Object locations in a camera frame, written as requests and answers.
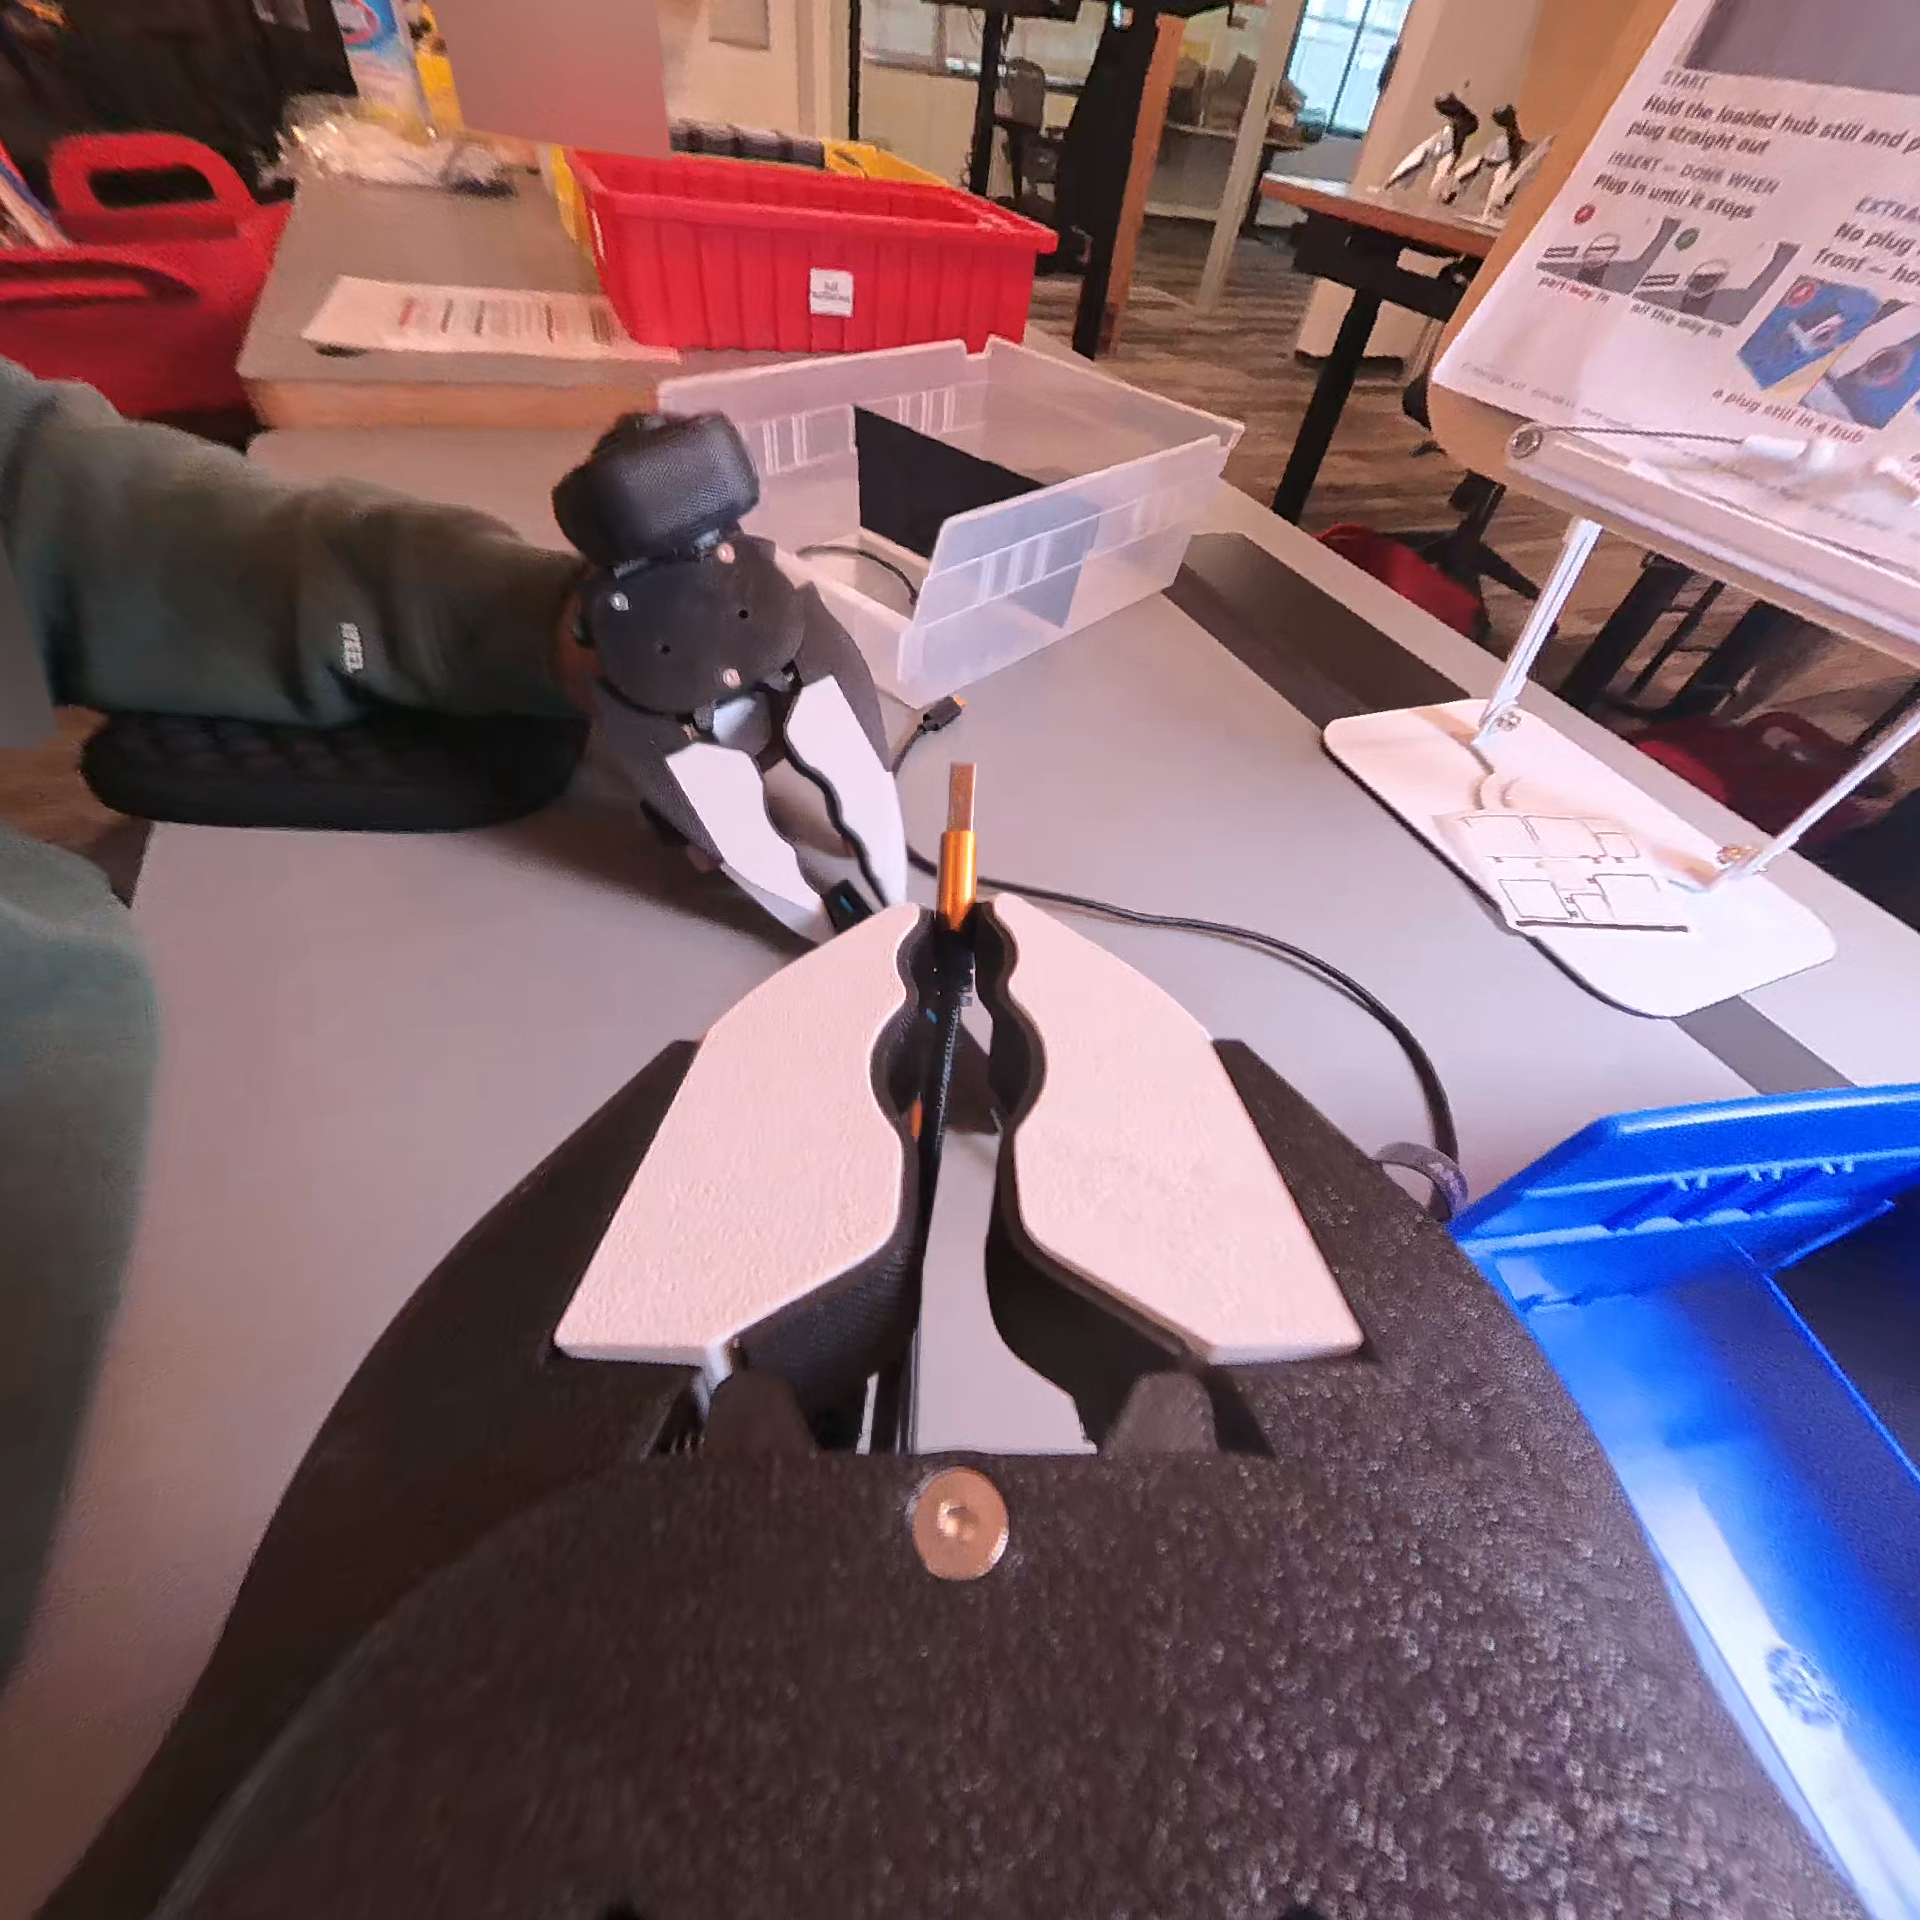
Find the blue plastic bin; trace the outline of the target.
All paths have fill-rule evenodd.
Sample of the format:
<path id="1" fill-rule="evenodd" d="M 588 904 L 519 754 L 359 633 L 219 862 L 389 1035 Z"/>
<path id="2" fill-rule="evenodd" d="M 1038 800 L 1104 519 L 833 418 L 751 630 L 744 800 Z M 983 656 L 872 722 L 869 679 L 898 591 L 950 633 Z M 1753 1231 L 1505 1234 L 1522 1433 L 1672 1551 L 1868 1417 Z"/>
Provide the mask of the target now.
<path id="1" fill-rule="evenodd" d="M 1917 1917 L 1917 1087 L 1597 1120 L 1453 1238 L 1799 1822 L 1871 1917 Z"/>

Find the red bag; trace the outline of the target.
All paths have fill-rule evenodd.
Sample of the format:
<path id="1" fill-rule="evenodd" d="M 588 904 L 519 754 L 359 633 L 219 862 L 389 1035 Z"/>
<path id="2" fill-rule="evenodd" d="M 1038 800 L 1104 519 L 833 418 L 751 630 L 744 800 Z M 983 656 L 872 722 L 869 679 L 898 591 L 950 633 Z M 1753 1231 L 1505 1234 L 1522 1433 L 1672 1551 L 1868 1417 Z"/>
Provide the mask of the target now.
<path id="1" fill-rule="evenodd" d="M 1629 744 L 1763 833 L 1786 829 L 1864 758 L 1786 709 L 1740 722 L 1656 722 L 1629 731 Z M 1917 787 L 1894 797 L 1891 767 L 1838 800 L 1796 852 L 1917 924 Z"/>
<path id="2" fill-rule="evenodd" d="M 1391 588 L 1398 598 L 1447 624 L 1453 633 L 1466 640 L 1486 637 L 1486 604 L 1479 591 L 1447 575 L 1411 542 L 1368 529 L 1365 522 L 1336 522 L 1316 539 L 1332 555 L 1345 558 L 1378 584 Z"/>

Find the wooden standing desk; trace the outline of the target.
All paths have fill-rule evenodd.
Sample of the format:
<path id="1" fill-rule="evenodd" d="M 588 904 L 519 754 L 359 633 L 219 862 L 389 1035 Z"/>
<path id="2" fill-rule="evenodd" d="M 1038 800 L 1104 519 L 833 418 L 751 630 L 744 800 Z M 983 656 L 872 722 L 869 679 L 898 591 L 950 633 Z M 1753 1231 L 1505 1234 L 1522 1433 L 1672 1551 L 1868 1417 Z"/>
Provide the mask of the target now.
<path id="1" fill-rule="evenodd" d="M 1450 323 L 1499 232 L 1453 212 L 1420 212 L 1349 183 L 1267 176 L 1264 199 L 1303 212 L 1293 268 L 1349 294 L 1270 509 L 1303 522 L 1326 451 L 1352 398 L 1384 307 Z"/>
<path id="2" fill-rule="evenodd" d="M 1097 359 L 1117 346 L 1120 313 L 1159 167 L 1166 111 L 1189 20 L 1231 13 L 1231 3 L 836 3 L 846 13 L 849 134 L 898 157 L 940 134 L 940 108 L 967 108 L 967 140 L 940 147 L 940 180 L 963 180 L 989 196 L 996 95 L 1012 72 L 1009 36 L 1025 26 L 1074 29 L 1097 16 L 1100 33 L 1078 82 L 1055 167 L 1051 268 L 1078 264 L 1081 294 L 1071 349 Z M 957 36 L 976 20 L 976 59 L 967 95 L 944 56 L 895 49 L 888 20 L 911 20 L 918 36 Z"/>

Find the slim black usb hub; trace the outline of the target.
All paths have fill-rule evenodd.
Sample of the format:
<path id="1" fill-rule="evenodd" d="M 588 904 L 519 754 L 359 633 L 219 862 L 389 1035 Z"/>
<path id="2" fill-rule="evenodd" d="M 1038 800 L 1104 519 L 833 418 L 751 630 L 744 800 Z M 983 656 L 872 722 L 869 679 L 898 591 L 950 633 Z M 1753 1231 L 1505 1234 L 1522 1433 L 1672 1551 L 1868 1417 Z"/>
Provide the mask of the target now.
<path id="1" fill-rule="evenodd" d="M 963 718 L 963 709 L 967 709 L 967 702 L 960 696 L 944 696 L 944 699 L 931 702 L 927 709 L 921 709 L 914 715 L 911 728 L 901 735 L 898 748 L 891 748 L 891 761 L 888 761 L 891 774 L 898 774 L 904 767 L 908 754 L 914 754 L 914 748 L 924 738 L 934 738 L 937 731 L 953 728 Z M 1094 918 L 1094 921 L 1110 921 L 1110 924 L 1130 924 L 1140 931 L 1166 931 L 1166 934 L 1182 934 L 1192 940 L 1218 940 L 1218 944 L 1244 947 L 1251 953 L 1264 953 L 1273 963 L 1283 963 L 1296 973 L 1313 976 L 1316 983 L 1322 983 L 1336 996 L 1345 996 L 1371 1022 L 1378 1022 L 1378 1029 L 1398 1045 L 1407 1071 L 1414 1074 L 1414 1081 L 1420 1087 L 1420 1100 L 1424 1100 L 1424 1113 L 1427 1113 L 1430 1143 L 1388 1143 L 1375 1153 L 1375 1159 L 1381 1166 L 1398 1166 L 1404 1172 L 1414 1172 L 1427 1185 L 1427 1211 L 1437 1221 L 1453 1221 L 1466 1211 L 1469 1182 L 1466 1182 L 1466 1172 L 1460 1169 L 1460 1130 L 1456 1130 L 1456 1117 L 1453 1117 L 1453 1097 L 1450 1097 L 1433 1058 L 1427 1055 L 1424 1042 L 1414 1035 L 1414 1029 L 1381 996 L 1375 996 L 1358 976 L 1345 973 L 1342 967 L 1332 967 L 1329 960 L 1309 953 L 1306 947 L 1287 944 L 1277 934 L 1241 927 L 1241 924 L 1159 914 L 1159 911 L 1143 911 L 1143 908 L 1120 904 L 1120 901 L 1084 898 L 1074 891 L 1045 888 L 1045 885 L 1032 885 L 1032 882 L 1009 882 L 1009 878 L 993 878 L 993 875 L 983 875 L 983 885 L 993 898 L 1022 898 L 1032 904 L 1061 908 L 1078 918 Z M 829 888 L 829 931 L 833 934 L 849 931 L 852 924 L 865 921 L 872 911 L 875 908 L 865 901 L 865 895 L 852 882 L 836 882 Z"/>

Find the red plastic bin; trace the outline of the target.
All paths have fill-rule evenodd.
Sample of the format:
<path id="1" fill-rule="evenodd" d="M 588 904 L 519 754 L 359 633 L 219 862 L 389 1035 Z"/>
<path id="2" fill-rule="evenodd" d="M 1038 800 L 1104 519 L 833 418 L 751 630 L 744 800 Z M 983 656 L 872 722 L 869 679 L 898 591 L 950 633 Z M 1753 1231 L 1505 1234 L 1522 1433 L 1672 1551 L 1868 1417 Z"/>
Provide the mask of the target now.
<path id="1" fill-rule="evenodd" d="M 571 153 L 594 268 L 643 349 L 1019 343 L 1058 235 L 973 193 L 735 157 Z"/>

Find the printed instruction sheet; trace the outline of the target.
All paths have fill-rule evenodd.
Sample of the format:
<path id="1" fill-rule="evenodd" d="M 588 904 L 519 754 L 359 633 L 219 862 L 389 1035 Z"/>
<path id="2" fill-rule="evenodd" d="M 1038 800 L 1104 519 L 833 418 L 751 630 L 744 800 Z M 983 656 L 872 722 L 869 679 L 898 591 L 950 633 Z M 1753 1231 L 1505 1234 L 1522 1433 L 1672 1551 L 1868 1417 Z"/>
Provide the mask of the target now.
<path id="1" fill-rule="evenodd" d="M 1433 389 L 1917 464 L 1917 3 L 1672 3 Z"/>

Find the black divider panel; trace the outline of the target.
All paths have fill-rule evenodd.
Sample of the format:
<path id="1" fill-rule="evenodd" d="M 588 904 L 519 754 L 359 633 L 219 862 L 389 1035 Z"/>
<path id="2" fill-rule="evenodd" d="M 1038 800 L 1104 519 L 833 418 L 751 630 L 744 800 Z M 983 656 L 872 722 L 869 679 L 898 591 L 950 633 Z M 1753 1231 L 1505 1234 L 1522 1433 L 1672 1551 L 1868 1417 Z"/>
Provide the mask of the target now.
<path id="1" fill-rule="evenodd" d="M 1029 477 L 1016 467 L 983 460 L 973 451 L 931 438 L 875 408 L 852 408 L 852 441 L 859 460 L 859 529 L 927 562 L 931 571 L 944 565 L 934 562 L 934 549 L 947 519 L 999 509 L 1009 500 L 1048 493 L 1071 480 L 1068 473 Z M 963 529 L 957 558 L 947 565 L 993 558 L 1006 545 L 1016 545 L 1016 536 L 1025 539 L 1029 532 L 1038 532 L 1032 513 L 1016 513 L 1012 532 L 1006 532 L 1006 516 L 999 516 L 996 526 L 999 532 Z M 1061 630 L 1074 601 L 1071 565 L 1078 565 L 1078 558 L 1068 562 L 1068 571 L 1051 571 L 1048 578 L 1022 584 L 1009 607 Z M 931 571 L 918 588 L 918 620 L 927 617 L 924 591 Z"/>

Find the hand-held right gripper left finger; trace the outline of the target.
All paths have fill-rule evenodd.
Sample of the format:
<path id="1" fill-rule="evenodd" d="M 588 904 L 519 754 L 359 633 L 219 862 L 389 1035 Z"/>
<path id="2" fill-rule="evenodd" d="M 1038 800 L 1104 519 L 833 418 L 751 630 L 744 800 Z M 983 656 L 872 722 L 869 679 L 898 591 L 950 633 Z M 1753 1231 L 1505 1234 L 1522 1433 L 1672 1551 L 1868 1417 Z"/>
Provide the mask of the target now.
<path id="1" fill-rule="evenodd" d="M 829 1450 L 911 1339 L 921 1159 L 895 1087 L 921 1012 L 921 908 L 771 973 L 696 1042 L 555 1326 L 581 1362 L 790 1388 Z"/>

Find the small line drawing paper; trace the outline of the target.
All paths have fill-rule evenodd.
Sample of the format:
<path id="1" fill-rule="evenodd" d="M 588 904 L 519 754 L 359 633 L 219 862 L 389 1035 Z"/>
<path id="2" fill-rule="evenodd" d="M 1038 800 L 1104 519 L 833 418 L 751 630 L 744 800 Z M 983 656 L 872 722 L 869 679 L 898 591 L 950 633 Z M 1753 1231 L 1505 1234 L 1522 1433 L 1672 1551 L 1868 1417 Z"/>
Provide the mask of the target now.
<path id="1" fill-rule="evenodd" d="M 1437 833 L 1512 931 L 1691 934 L 1665 869 L 1613 820 L 1492 807 Z"/>

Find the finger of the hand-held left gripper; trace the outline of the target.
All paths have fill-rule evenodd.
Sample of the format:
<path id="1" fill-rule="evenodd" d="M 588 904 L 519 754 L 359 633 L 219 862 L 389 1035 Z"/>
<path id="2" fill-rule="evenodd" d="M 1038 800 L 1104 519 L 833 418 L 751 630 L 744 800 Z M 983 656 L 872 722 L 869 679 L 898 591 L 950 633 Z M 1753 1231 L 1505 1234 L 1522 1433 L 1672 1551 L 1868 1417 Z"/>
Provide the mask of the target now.
<path id="1" fill-rule="evenodd" d="M 839 679 L 803 682 L 780 718 L 787 764 L 823 797 L 878 904 L 908 901 L 898 780 Z"/>
<path id="2" fill-rule="evenodd" d="M 807 944 L 829 940 L 829 908 L 774 826 L 754 758 L 696 738 L 663 764 L 731 885 Z"/>

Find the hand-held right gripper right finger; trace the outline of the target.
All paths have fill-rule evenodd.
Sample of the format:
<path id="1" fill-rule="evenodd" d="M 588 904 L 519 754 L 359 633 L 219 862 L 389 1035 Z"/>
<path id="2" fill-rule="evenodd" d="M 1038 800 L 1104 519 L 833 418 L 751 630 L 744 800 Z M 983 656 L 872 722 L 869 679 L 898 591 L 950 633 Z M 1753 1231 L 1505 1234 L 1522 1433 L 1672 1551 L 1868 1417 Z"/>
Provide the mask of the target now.
<path id="1" fill-rule="evenodd" d="M 1349 1362 L 1365 1329 L 1221 1048 L 1162 986 L 1019 898 L 986 908 L 999 1113 L 986 1296 L 1097 1453 L 1140 1388 L 1260 1453 L 1241 1371 Z"/>

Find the white document stand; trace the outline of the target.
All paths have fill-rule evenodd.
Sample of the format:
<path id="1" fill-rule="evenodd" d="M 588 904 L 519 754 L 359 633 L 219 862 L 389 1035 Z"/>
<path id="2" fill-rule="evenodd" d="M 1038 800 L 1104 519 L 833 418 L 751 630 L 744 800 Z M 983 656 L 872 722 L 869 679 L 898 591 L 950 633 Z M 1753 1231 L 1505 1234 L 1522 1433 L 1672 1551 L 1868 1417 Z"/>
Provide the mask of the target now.
<path id="1" fill-rule="evenodd" d="M 1649 36 L 1656 29 L 1603 72 L 1571 147 L 1590 137 L 1607 95 L 1633 72 Z M 1564 509 L 1571 526 L 1489 696 L 1336 718 L 1322 731 L 1329 758 L 1479 898 L 1486 891 L 1440 842 L 1440 816 L 1505 807 L 1613 820 L 1636 833 L 1688 904 L 1691 934 L 1509 927 L 1623 1012 L 1695 1016 L 1829 963 L 1838 950 L 1832 931 L 1767 872 L 1917 738 L 1913 718 L 1897 722 L 1887 744 L 1864 754 L 1786 829 L 1750 846 L 1724 846 L 1577 748 L 1522 699 L 1531 663 L 1603 532 L 1917 663 L 1917 464 L 1868 460 L 1861 444 L 1812 434 L 1809 424 L 1678 438 L 1616 424 L 1538 424 L 1437 389 L 1433 398 L 1437 431 L 1456 460 Z M 1496 438 L 1460 451 L 1453 411 Z"/>

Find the clear plastic bin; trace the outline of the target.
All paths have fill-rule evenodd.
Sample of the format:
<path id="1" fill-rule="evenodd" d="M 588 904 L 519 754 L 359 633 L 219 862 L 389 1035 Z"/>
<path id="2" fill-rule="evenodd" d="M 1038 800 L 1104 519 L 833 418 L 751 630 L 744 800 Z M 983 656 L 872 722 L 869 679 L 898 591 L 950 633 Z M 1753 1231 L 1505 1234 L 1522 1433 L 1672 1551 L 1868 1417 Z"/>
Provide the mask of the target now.
<path id="1" fill-rule="evenodd" d="M 1241 421 L 1123 385 L 1074 353 L 989 340 L 921 343 L 803 359 L 728 359 L 660 382 L 676 418 L 725 415 L 761 480 L 744 529 L 810 578 L 852 633 L 875 682 L 924 709 L 1117 611 L 1162 594 L 1179 575 Z M 1048 493 L 947 519 L 927 562 L 859 529 L 852 408 L 875 408 L 931 438 L 1016 467 L 1068 473 Z M 999 532 L 1032 513 L 1038 532 L 973 565 L 963 529 Z M 1051 571 L 1074 578 L 1061 630 L 1012 611 L 1012 594 Z"/>

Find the grey side table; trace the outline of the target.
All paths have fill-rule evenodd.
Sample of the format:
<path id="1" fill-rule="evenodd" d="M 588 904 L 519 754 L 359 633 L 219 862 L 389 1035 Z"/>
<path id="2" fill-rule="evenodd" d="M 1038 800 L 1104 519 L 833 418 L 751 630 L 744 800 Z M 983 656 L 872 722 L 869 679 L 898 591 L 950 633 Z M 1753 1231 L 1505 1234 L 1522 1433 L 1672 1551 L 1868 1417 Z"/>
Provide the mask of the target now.
<path id="1" fill-rule="evenodd" d="M 346 180 L 304 183 L 274 274 L 238 356 L 258 418 L 274 428 L 604 428 L 660 408 L 660 382 L 764 349 L 686 349 L 679 362 L 542 362 L 519 356 L 323 353 L 300 340 L 336 278 L 601 294 L 594 251 L 562 232 L 529 180 L 513 199 L 470 199 Z"/>

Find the red handled basket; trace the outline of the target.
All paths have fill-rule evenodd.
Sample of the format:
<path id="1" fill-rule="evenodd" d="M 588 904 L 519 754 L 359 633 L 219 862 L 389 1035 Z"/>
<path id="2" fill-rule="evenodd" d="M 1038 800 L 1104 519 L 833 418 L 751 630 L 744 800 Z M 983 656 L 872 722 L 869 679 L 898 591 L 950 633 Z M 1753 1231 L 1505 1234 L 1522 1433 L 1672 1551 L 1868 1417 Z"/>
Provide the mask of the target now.
<path id="1" fill-rule="evenodd" d="M 75 131 L 49 153 L 56 245 L 3 248 L 3 359 L 144 421 L 251 411 L 238 356 L 291 202 L 173 131 Z"/>

